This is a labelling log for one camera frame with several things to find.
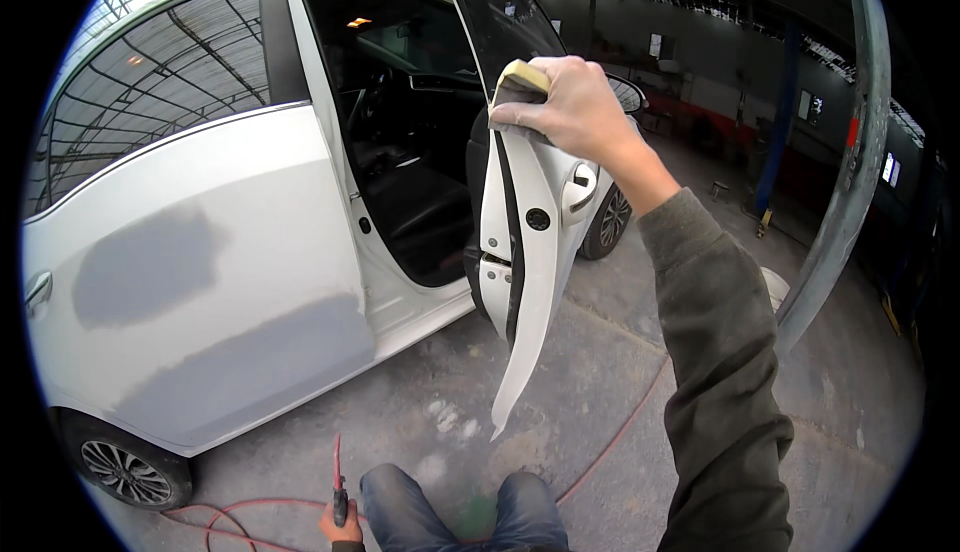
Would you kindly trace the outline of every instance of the rear car door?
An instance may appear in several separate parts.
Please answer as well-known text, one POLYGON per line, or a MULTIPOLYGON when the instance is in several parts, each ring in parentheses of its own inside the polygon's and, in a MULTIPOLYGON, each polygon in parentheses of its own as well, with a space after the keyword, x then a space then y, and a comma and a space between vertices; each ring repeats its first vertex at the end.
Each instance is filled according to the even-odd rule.
POLYGON ((176 0, 78 66, 23 227, 48 404, 189 456, 369 365, 308 98, 286 0, 176 0))
MULTIPOLYGON (((567 54, 536 0, 454 0, 486 102, 511 61, 567 54)), ((496 438, 533 374, 597 204, 597 167, 512 133, 489 132, 474 301, 510 345, 493 402, 496 438)))

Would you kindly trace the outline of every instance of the yellow sponge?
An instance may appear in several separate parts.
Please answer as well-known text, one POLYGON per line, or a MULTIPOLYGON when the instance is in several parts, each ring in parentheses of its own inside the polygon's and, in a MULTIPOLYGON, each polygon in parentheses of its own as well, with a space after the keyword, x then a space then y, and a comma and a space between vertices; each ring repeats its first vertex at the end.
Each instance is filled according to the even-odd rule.
MULTIPOLYGON (((496 90, 493 91, 493 101, 489 110, 505 102, 525 102, 528 104, 543 104, 546 94, 550 91, 550 78, 537 67, 530 66, 519 58, 503 67, 500 78, 496 80, 496 90)), ((550 140, 539 131, 525 126, 510 125, 497 121, 488 121, 487 126, 498 132, 517 134, 531 141, 549 144, 550 140)))

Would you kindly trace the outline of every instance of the alloy wheel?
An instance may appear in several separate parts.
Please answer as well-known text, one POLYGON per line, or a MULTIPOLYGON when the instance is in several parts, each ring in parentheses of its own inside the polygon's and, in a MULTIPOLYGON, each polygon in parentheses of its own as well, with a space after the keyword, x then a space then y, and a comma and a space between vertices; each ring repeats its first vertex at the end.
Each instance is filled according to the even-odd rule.
POLYGON ((170 484, 149 463, 104 441, 85 441, 80 455, 104 486, 140 504, 162 504, 171 496, 170 484))
POLYGON ((600 223, 600 245, 606 248, 617 239, 618 234, 627 225, 630 217, 630 202, 619 189, 609 199, 603 212, 603 221, 600 223))

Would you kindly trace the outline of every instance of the rear wheel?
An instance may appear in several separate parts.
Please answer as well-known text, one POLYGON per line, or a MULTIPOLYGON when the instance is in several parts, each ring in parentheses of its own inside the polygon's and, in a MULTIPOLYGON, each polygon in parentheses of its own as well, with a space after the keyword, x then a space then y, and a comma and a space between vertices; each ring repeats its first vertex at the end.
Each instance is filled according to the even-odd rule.
POLYGON ((593 217, 593 222, 586 230, 586 235, 583 236, 580 256, 587 260, 606 257, 623 237, 627 229, 627 221, 633 213, 630 202, 620 188, 616 184, 610 186, 603 201, 600 202, 600 209, 593 217))
POLYGON ((155 512, 190 501, 193 484, 183 456, 87 414, 66 412, 60 424, 76 469, 112 497, 155 512))

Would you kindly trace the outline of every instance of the white bucket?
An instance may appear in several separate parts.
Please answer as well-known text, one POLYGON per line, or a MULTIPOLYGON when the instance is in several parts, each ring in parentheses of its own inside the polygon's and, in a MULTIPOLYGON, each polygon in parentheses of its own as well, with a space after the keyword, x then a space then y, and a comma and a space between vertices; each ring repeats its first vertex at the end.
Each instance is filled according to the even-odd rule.
POLYGON ((784 278, 776 274, 773 270, 766 267, 760 267, 763 274, 763 281, 767 282, 767 292, 770 294, 770 306, 774 307, 774 312, 784 303, 786 295, 790 293, 790 286, 787 285, 784 278))

